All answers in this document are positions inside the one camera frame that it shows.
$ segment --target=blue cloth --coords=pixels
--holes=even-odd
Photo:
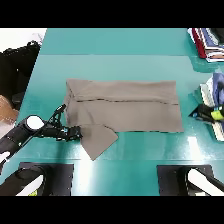
[[[213,99],[215,106],[224,104],[224,90],[219,90],[218,83],[222,82],[224,84],[224,74],[213,73]],[[224,130],[224,121],[221,121],[222,129]]]
[[[204,34],[205,42],[206,42],[206,44],[207,44],[208,47],[220,47],[220,48],[224,48],[224,45],[215,45],[214,44],[214,42],[209,37],[208,32],[207,32],[207,30],[205,28],[201,28],[201,31]]]

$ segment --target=table surface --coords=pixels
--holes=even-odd
[[[18,121],[30,114],[47,120],[63,102],[67,78],[176,80],[184,132],[121,132],[95,161],[78,141],[33,139],[6,163],[0,182],[19,162],[73,163],[72,195],[159,195],[161,164],[211,164],[224,182],[223,143],[209,125],[188,117],[198,104],[199,84],[223,71],[222,63],[198,58],[182,28],[48,29]]]

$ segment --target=white floor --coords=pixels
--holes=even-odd
[[[0,28],[0,52],[8,48],[26,46],[33,33],[39,33],[43,37],[47,28]],[[7,125],[0,121],[0,138],[4,136],[13,125]]]

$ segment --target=white circular joint cover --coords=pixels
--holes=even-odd
[[[44,126],[42,119],[35,115],[29,116],[26,120],[26,124],[33,130],[38,130]]]

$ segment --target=brown cloth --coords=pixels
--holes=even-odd
[[[183,132],[175,81],[66,84],[67,124],[81,127],[81,144],[92,160],[117,140],[115,132]]]

